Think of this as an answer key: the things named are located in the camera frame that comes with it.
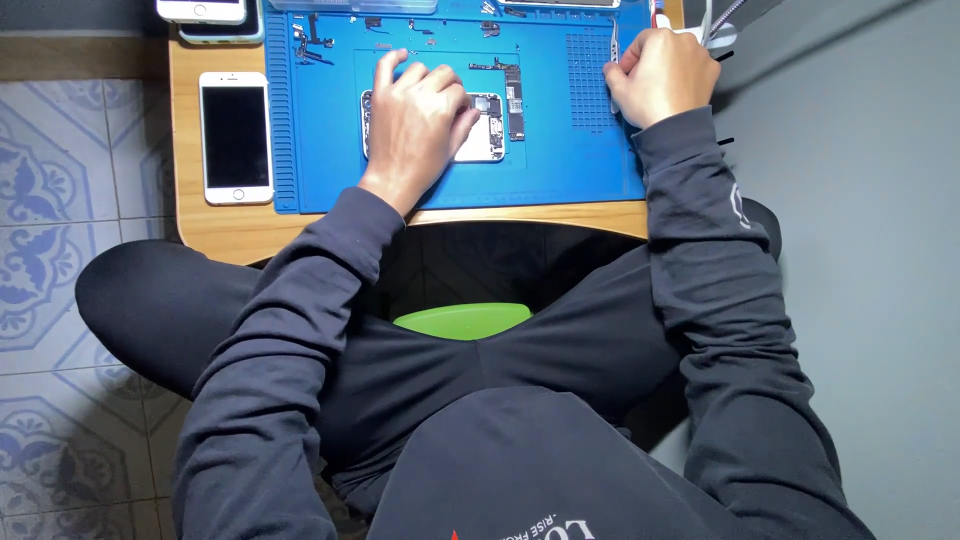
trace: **dark pants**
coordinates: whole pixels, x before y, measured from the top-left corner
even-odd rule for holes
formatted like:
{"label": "dark pants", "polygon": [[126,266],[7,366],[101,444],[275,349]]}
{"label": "dark pants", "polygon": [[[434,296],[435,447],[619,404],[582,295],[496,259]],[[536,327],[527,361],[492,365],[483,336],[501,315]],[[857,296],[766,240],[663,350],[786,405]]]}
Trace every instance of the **dark pants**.
{"label": "dark pants", "polygon": [[[681,359],[655,313],[649,265],[647,249],[636,248],[526,322],[476,341],[407,331],[356,309],[320,396],[324,477],[372,514],[410,433],[482,388],[572,392],[618,423]],[[117,359],[189,398],[259,275],[179,244],[132,242],[90,262],[77,305]]]}

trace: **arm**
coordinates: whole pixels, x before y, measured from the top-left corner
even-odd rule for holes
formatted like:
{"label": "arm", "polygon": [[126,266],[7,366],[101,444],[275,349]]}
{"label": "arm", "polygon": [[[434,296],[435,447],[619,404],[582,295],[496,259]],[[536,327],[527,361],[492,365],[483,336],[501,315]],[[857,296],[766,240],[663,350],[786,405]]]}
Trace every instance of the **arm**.
{"label": "arm", "polygon": [[872,537],[847,508],[827,429],[810,407],[768,237],[741,214],[708,107],[720,74],[696,39],[641,33],[604,67],[643,131],[654,304],[690,353],[686,477],[773,537]]}
{"label": "arm", "polygon": [[479,118],[449,66],[391,51],[373,81],[370,162],[267,265],[233,335],[194,388],[180,435],[172,506],[186,540],[336,537],[313,487],[318,394],[346,346],[353,298],[376,281],[383,249]]}
{"label": "arm", "polygon": [[194,388],[175,464],[178,537],[336,538],[313,487],[317,395],[344,350],[350,303],[403,227],[378,197],[348,188],[267,265]]}

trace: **sleeve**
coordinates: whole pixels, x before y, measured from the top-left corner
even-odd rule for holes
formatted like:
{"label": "sleeve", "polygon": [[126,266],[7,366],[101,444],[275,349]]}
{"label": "sleeve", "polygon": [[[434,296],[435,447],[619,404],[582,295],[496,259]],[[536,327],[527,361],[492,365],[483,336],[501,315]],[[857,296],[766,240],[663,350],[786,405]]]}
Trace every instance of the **sleeve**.
{"label": "sleeve", "polygon": [[178,538],[336,537],[313,486],[317,396],[344,350],[353,298],[403,227],[352,187],[264,269],[194,388],[174,465]]}
{"label": "sleeve", "polygon": [[634,135],[647,186],[654,304],[689,346],[684,475],[773,537],[871,538],[847,507],[813,409],[768,237],[743,215],[709,107]]}

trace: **wooden desk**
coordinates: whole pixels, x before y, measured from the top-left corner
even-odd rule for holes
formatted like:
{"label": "wooden desk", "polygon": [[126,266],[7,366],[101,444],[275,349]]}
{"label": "wooden desk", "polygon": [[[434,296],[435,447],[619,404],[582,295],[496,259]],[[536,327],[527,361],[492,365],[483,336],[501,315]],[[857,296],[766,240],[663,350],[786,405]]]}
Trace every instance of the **wooden desk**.
{"label": "wooden desk", "polygon": [[[683,20],[682,1],[667,3],[671,20]],[[183,243],[208,257],[250,264],[272,257],[320,214],[278,214],[273,204],[214,207],[204,199],[198,80],[205,71],[263,72],[263,48],[187,46],[169,41],[177,227]],[[535,221],[577,225],[645,238],[643,201],[541,205],[495,209],[424,210],[411,225],[455,221]]]}

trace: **white iphone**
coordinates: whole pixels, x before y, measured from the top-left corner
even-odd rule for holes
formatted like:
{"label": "white iphone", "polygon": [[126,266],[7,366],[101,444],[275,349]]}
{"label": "white iphone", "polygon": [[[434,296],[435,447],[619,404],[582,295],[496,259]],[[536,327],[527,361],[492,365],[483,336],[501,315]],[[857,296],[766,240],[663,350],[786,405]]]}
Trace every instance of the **white iphone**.
{"label": "white iphone", "polygon": [[204,197],[211,205],[274,198],[267,78],[256,72],[200,75]]}
{"label": "white iphone", "polygon": [[243,0],[156,0],[156,12],[170,22],[240,24],[247,17]]}

